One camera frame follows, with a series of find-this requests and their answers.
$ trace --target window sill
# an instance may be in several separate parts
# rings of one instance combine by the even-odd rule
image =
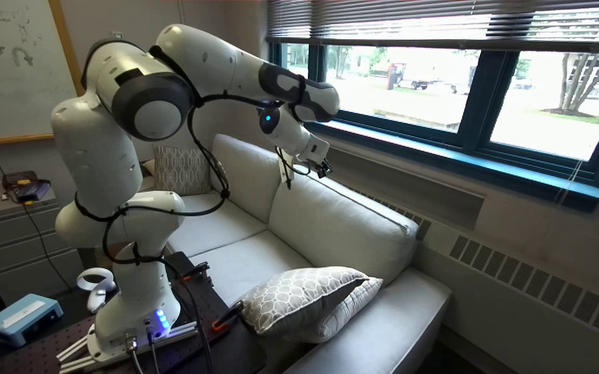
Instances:
[[[599,204],[596,188],[560,178],[554,175],[534,173],[528,169],[477,159],[456,150],[401,139],[335,120],[320,124],[309,122],[306,127],[315,135],[329,135],[335,139],[357,143],[361,147],[380,150],[414,162],[453,170],[477,180],[485,180],[503,189],[512,189],[581,212],[592,212]]]

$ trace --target throw pillow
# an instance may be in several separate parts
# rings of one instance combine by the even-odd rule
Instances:
[[[329,315],[366,278],[346,266],[286,270],[241,300],[243,320],[257,335],[294,335]]]
[[[210,192],[210,167],[199,150],[154,147],[154,188],[196,195]]]
[[[383,278],[368,278],[356,287],[330,313],[322,315],[315,325],[286,335],[289,340],[325,343],[338,335],[338,330],[364,309],[380,292]]]

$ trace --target window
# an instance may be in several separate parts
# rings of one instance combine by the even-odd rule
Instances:
[[[338,90],[341,124],[318,134],[599,200],[599,0],[271,0],[269,43]]]

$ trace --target whiteboard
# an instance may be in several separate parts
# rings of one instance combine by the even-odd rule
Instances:
[[[47,0],[0,0],[0,138],[52,135],[75,86]]]

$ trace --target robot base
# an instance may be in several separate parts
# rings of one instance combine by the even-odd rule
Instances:
[[[187,325],[167,330],[158,339],[152,336],[152,343],[154,348],[164,348],[164,345],[189,339],[193,335],[197,335],[197,326],[196,323],[187,323]],[[132,353],[142,356],[142,353],[148,353],[150,349],[152,349],[150,343],[144,339],[144,340],[138,340],[138,348]],[[128,357],[130,357],[130,348],[127,340],[120,340],[120,349],[107,349],[107,352],[100,349],[93,325],[85,336],[80,336],[79,340],[75,340],[73,345],[69,345],[64,352],[55,356],[55,359],[61,362],[61,370],[59,370],[61,374],[79,373],[79,370],[90,373],[90,370],[98,370],[98,367],[104,367],[104,365],[110,365]]]

